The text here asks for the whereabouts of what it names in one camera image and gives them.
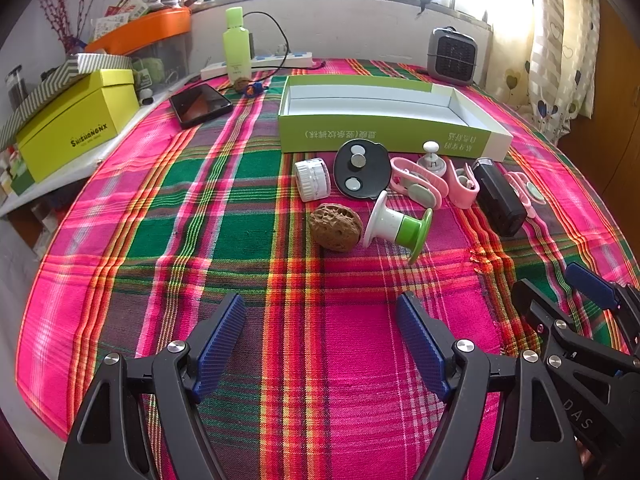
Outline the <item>small brown walnut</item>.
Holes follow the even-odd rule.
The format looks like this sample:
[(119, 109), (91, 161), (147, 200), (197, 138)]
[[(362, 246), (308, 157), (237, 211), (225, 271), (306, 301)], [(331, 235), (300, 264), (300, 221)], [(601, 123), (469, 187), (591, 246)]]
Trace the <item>small brown walnut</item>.
[(244, 93), (248, 86), (252, 84), (250, 78), (240, 77), (233, 83), (233, 89), (238, 93)]

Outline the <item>blue orange keychain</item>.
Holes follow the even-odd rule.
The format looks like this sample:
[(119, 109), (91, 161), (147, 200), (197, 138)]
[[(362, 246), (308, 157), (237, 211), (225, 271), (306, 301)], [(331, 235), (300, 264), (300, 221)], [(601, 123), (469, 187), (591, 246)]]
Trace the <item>blue orange keychain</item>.
[(243, 96), (246, 96), (247, 99), (253, 99), (261, 96), (267, 90), (268, 86), (266, 86), (262, 81), (252, 81), (244, 88)]

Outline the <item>orange storage bin lid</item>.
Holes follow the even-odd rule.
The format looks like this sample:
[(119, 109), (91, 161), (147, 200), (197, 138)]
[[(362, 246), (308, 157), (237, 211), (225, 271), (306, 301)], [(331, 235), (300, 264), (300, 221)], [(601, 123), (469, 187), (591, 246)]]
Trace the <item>orange storage bin lid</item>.
[(157, 41), (186, 34), (190, 30), (191, 11), (188, 8), (165, 9), (146, 14), (108, 32), (87, 44), (85, 52), (104, 51), (107, 54), (127, 55)]

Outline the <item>black smartphone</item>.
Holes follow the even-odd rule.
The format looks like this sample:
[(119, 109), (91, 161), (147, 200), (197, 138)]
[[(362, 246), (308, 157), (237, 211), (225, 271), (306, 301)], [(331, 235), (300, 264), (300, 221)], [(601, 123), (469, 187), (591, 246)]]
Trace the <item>black smartphone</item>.
[(230, 114), (233, 110), (231, 101), (208, 84), (183, 89), (173, 94), (169, 103), (183, 129)]

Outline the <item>heart pattern curtain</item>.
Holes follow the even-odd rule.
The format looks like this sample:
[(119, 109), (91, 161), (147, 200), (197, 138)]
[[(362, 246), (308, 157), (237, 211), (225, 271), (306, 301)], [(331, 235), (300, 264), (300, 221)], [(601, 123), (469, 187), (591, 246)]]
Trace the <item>heart pattern curtain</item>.
[(485, 90), (549, 142), (593, 113), (600, 0), (494, 0)]

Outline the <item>white bedside shelf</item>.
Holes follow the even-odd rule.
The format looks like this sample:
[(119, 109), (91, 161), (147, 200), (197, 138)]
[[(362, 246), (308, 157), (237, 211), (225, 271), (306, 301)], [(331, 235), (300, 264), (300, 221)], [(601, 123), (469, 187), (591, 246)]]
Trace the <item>white bedside shelf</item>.
[(78, 156), (65, 166), (56, 170), (53, 174), (50, 174), (49, 177), (46, 177), (41, 182), (31, 185), (23, 194), (12, 194), (9, 196), (1, 206), (0, 216), (4, 217), (9, 212), (20, 208), (25, 204), (31, 203), (43, 195), (56, 191), (59, 188), (64, 188), (66, 185), (91, 177), (96, 171), (96, 168), (98, 168), (102, 162), (104, 162), (104, 160), (113, 153), (114, 149), (126, 139), (126, 136), (128, 136), (128, 134), (134, 130), (146, 116), (149, 116), (153, 110), (166, 101), (175, 91), (181, 89), (191, 78), (193, 78), (193, 75), (185, 76), (179, 79), (175, 84), (172, 84), (167, 90), (153, 96), (153, 103), (140, 107), (136, 111), (136, 114), (132, 116), (128, 124), (117, 136), (114, 136), (113, 139), (108, 140), (95, 148), (92, 148), (87, 153)]

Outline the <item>pink curved clip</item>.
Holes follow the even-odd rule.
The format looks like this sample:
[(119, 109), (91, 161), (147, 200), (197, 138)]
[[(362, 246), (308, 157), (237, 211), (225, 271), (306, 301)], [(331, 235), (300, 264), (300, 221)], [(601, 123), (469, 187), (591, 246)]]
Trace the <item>pink curved clip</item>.
[(444, 158), (446, 164), (445, 181), (447, 182), (450, 203), (460, 209), (470, 209), (480, 192), (480, 184), (469, 164), (456, 168), (449, 157)]

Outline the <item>clear plastic storage bin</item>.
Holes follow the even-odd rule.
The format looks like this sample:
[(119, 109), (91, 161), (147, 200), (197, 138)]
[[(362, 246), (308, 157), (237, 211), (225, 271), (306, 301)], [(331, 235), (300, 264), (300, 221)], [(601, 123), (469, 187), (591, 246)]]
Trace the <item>clear plastic storage bin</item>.
[(153, 42), (129, 55), (137, 92), (164, 91), (189, 73), (190, 34), (181, 34)]

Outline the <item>white ribbed jar cap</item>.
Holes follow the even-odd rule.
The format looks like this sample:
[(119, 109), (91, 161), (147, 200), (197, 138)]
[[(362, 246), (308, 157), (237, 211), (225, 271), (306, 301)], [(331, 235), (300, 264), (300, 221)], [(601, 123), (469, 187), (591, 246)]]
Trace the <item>white ribbed jar cap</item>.
[(323, 200), (331, 194), (329, 170), (320, 157), (296, 162), (294, 177), (299, 197), (304, 203)]

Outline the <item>green white cardboard box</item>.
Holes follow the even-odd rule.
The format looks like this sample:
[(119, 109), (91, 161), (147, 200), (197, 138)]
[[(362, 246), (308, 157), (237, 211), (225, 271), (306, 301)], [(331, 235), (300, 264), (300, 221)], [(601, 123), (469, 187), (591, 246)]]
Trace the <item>green white cardboard box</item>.
[(278, 110), (285, 153), (336, 152), (349, 140), (382, 144), (391, 153), (437, 154), (495, 162), (513, 134), (463, 90), (446, 84), (362, 75), (286, 78)]

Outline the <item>black rectangular device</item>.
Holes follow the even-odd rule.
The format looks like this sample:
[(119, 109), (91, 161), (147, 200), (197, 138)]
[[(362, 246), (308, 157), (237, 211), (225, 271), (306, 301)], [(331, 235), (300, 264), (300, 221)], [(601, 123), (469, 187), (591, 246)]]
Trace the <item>black rectangular device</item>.
[(490, 158), (477, 159), (472, 170), (480, 185), (476, 200), (491, 229), (502, 237), (514, 236), (527, 217), (521, 200)]

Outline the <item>striped grey gift box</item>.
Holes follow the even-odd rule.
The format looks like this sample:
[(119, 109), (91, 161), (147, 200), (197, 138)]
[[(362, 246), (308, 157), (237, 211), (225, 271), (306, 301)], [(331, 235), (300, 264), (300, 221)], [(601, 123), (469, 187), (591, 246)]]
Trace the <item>striped grey gift box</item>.
[(53, 101), (63, 91), (84, 77), (98, 70), (131, 70), (132, 63), (123, 55), (105, 53), (73, 54), (44, 81), (26, 96), (21, 105), (1, 128), (1, 148), (15, 142), (15, 136), (35, 114)]

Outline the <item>red dried branches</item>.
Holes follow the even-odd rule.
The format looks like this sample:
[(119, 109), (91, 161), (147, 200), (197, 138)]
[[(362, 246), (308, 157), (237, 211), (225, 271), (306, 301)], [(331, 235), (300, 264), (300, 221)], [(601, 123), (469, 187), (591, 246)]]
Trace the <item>red dried branches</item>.
[(89, 13), (96, 0), (78, 0), (75, 25), (70, 19), (67, 0), (37, 0), (44, 18), (62, 44), (66, 55), (76, 54), (85, 49), (81, 35), (88, 23)]

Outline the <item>plaid pink green bedsheet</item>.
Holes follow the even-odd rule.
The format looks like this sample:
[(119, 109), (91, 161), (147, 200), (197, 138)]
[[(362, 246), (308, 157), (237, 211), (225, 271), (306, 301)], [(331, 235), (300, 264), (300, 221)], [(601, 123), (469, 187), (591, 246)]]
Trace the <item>plaid pink green bedsheet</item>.
[(579, 333), (622, 348), (612, 316), (570, 290), (578, 261), (637, 284), (620, 228), (584, 176), (538, 132), (476, 89), (468, 96), (508, 130), (503, 163), (544, 198), (514, 237), (478, 208), (444, 205), (426, 248), (376, 240), (334, 254), (310, 236), (311, 206), (281, 151), (283, 81), (193, 129), (162, 104), (126, 136), (77, 196), (32, 285), (16, 352), (27, 406), (65, 438), (104, 356), (148, 356), (190, 333), (224, 295), (247, 307), (241, 338), (201, 407), (231, 479), (408, 479), (442, 406), (395, 323), (410, 290), (431, 316), (489, 353), (537, 349), (512, 284), (558, 300)]

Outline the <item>black oval disc holder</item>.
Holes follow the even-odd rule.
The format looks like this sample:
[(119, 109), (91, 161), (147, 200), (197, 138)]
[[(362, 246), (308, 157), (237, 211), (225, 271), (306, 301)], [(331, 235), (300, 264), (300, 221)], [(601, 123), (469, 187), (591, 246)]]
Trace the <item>black oval disc holder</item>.
[(383, 144), (367, 139), (344, 143), (333, 163), (338, 190), (354, 200), (376, 200), (390, 184), (390, 154)]

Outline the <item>large brown walnut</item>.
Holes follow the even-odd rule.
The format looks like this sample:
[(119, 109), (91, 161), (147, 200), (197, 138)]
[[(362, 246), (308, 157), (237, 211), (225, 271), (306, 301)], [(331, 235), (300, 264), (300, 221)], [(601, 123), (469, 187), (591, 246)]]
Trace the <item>large brown walnut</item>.
[(341, 204), (324, 203), (309, 216), (311, 239), (331, 252), (350, 252), (361, 240), (360, 215)]

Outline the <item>yellow shoebox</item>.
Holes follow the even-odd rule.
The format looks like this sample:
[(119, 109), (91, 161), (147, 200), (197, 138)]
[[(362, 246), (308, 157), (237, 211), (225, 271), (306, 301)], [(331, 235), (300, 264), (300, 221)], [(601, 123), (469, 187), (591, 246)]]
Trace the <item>yellow shoebox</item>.
[(131, 70), (97, 70), (43, 107), (16, 134), (36, 182), (113, 139), (139, 109)]

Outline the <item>green white spool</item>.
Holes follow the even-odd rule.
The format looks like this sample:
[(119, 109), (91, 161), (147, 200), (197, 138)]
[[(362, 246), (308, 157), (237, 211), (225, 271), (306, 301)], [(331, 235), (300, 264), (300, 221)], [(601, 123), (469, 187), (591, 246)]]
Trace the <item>green white spool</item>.
[(362, 246), (369, 247), (375, 238), (393, 242), (397, 246), (408, 249), (410, 254), (407, 263), (413, 264), (423, 252), (432, 218), (431, 208), (427, 208), (420, 219), (390, 208), (387, 206), (387, 192), (382, 191), (378, 194), (370, 213), (362, 238)]

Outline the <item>white power strip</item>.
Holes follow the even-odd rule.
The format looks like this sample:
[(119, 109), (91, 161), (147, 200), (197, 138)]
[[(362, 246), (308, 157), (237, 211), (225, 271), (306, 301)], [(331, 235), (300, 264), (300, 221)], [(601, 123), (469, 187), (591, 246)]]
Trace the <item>white power strip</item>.
[[(316, 61), (311, 52), (290, 52), (283, 55), (258, 55), (252, 59), (252, 71), (274, 70), (284, 62), (283, 68), (311, 68), (316, 66)], [(203, 80), (224, 76), (227, 73), (225, 62), (210, 63), (200, 70)]]

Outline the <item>green lotion bottle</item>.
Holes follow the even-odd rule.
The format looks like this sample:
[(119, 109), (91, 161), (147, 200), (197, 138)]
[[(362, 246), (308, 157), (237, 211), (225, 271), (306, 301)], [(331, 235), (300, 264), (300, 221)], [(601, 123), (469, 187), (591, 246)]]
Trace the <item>green lotion bottle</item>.
[(243, 10), (232, 6), (226, 10), (227, 30), (222, 35), (227, 74), (235, 84), (240, 79), (250, 79), (252, 56), (250, 55), (250, 32), (244, 27)]

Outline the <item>grey small space heater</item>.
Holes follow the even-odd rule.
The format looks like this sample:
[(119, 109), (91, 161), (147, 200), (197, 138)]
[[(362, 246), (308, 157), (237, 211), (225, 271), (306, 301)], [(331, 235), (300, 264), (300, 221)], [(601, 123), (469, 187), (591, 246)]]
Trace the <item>grey small space heater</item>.
[(438, 80), (468, 86), (472, 84), (477, 58), (477, 43), (452, 26), (432, 30), (427, 46), (426, 71)]

